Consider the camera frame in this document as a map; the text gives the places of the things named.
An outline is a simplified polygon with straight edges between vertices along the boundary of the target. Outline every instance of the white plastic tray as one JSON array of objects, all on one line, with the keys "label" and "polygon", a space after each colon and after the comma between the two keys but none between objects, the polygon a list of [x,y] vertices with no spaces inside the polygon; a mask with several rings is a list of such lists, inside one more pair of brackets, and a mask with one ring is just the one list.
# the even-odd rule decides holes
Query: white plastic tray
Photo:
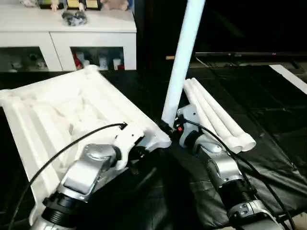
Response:
[{"label": "white plastic tray", "polygon": [[[104,125],[136,124],[145,133],[138,145],[149,151],[171,144],[168,135],[100,75],[96,66],[17,89],[2,90],[0,103],[29,180],[67,144]],[[66,169],[80,157],[83,146],[109,143],[117,131],[118,127],[112,127],[86,138],[40,174],[31,186],[35,199],[29,218],[31,225],[44,209],[42,200],[55,191]],[[110,170],[98,187],[121,172]]]}]

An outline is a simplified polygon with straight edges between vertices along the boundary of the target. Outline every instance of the table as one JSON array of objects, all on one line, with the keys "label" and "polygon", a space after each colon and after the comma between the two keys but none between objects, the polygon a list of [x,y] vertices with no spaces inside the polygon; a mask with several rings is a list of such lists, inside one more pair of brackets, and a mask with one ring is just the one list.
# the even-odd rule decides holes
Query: table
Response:
[{"label": "table", "polygon": [[[16,88],[63,74],[4,73],[0,88]],[[170,69],[151,72],[102,72],[151,119],[161,117]],[[307,210],[307,95],[268,66],[190,69],[195,77],[256,140],[241,155],[270,182],[292,214]],[[188,104],[182,95],[180,106]],[[5,229],[21,188],[27,182],[3,111],[0,113],[2,159],[0,227]],[[245,170],[259,195],[282,213],[272,195]],[[138,175],[127,170],[95,193],[79,219],[78,229],[215,229],[227,226],[224,206],[201,162],[176,143],[157,149],[137,164]],[[16,229],[26,229],[34,205],[27,194]]]}]

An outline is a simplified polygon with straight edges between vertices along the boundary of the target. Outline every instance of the black surface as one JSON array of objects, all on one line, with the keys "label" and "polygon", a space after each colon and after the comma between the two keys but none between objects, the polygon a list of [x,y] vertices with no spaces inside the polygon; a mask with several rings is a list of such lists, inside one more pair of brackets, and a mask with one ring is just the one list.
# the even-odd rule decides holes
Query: black surface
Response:
[{"label": "black surface", "polygon": [[[62,73],[0,74],[0,88],[16,88]],[[151,119],[159,119],[170,71],[103,73]],[[195,77],[252,135],[257,145],[241,156],[265,175],[290,211],[307,210],[307,96],[270,67],[190,69]],[[182,95],[180,106],[188,103]],[[0,195],[0,221],[5,229],[12,205],[26,176],[3,111],[1,116],[4,175]],[[78,229],[212,229],[228,225],[225,208],[203,164],[177,144],[146,155],[130,170],[95,193],[84,210]],[[259,195],[282,213],[265,186],[244,167]],[[29,192],[18,214],[15,229],[27,229],[33,207]]]},{"label": "black surface", "polygon": [[[179,40],[187,0],[137,0],[145,2],[136,13],[142,39],[138,46],[146,50],[140,54],[148,68],[161,68],[166,56],[174,56]],[[194,45],[195,52],[254,52],[270,53],[272,58],[284,57],[291,61],[294,54],[306,57],[305,37],[300,35],[305,20],[305,0],[291,2],[207,0]]]}]

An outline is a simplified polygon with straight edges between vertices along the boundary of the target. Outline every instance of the white cabinet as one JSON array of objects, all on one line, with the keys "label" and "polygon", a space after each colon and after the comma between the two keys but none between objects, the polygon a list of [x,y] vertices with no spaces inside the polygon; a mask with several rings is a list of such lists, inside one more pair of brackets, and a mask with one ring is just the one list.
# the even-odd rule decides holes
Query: white cabinet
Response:
[{"label": "white cabinet", "polygon": [[48,32],[0,32],[0,71],[17,65],[22,71],[62,70]]},{"label": "white cabinet", "polygon": [[23,71],[44,69],[35,68],[35,62],[49,71],[71,71],[87,64],[114,69],[115,61],[116,69],[136,69],[131,11],[86,11],[88,23],[76,27],[67,25],[62,11],[22,5],[0,5],[0,11],[0,71],[18,62],[29,65]]},{"label": "white cabinet", "polygon": [[73,54],[81,53],[91,64],[105,58],[112,69],[113,59],[121,59],[124,69],[136,69],[135,33],[50,33],[63,70],[76,70]]}]

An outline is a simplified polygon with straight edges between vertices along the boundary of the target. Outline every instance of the white cylinder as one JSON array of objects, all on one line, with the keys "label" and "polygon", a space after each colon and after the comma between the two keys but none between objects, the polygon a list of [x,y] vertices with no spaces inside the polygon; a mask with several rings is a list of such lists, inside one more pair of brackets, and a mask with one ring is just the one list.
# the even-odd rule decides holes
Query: white cylinder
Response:
[{"label": "white cylinder", "polygon": [[89,65],[90,65],[90,61],[89,60],[84,60],[83,66],[86,67],[86,66],[89,66]]},{"label": "white cylinder", "polygon": [[174,125],[205,2],[206,0],[188,0],[187,3],[162,113],[162,120],[170,127]]},{"label": "white cylinder", "polygon": [[84,53],[83,52],[77,52],[76,53],[76,57],[81,61],[84,62],[85,58],[84,58]]},{"label": "white cylinder", "polygon": [[215,111],[211,108],[208,102],[204,99],[200,90],[194,85],[194,83],[190,80],[186,80],[186,81],[190,82],[190,86],[192,87],[192,90],[199,104],[201,105],[202,110],[207,115],[207,118],[212,124],[217,135],[219,135],[222,138],[223,142],[227,145],[227,147],[232,152],[239,153],[240,151],[242,151],[240,140],[232,136],[232,134],[229,132],[229,130],[224,125],[224,123],[221,121],[221,119],[218,117],[218,115],[216,115]]},{"label": "white cylinder", "polygon": [[106,57],[99,58],[99,67],[100,67],[100,70],[108,70]]},{"label": "white cylinder", "polygon": [[256,145],[256,141],[250,134],[244,130],[232,119],[232,117],[220,106],[220,104],[203,88],[203,86],[195,79],[192,79],[194,85],[200,90],[205,100],[219,116],[232,135],[240,139],[243,147],[242,151],[251,150]]},{"label": "white cylinder", "polygon": [[197,98],[194,95],[193,90],[190,86],[190,82],[188,80],[184,82],[183,89],[184,89],[184,92],[187,95],[189,102],[196,106],[196,111],[197,111],[197,114],[198,114],[199,119],[200,119],[200,124],[217,135],[217,133],[215,132],[214,128],[212,127],[209,119],[207,118],[206,114],[201,109],[201,105],[197,101]]}]

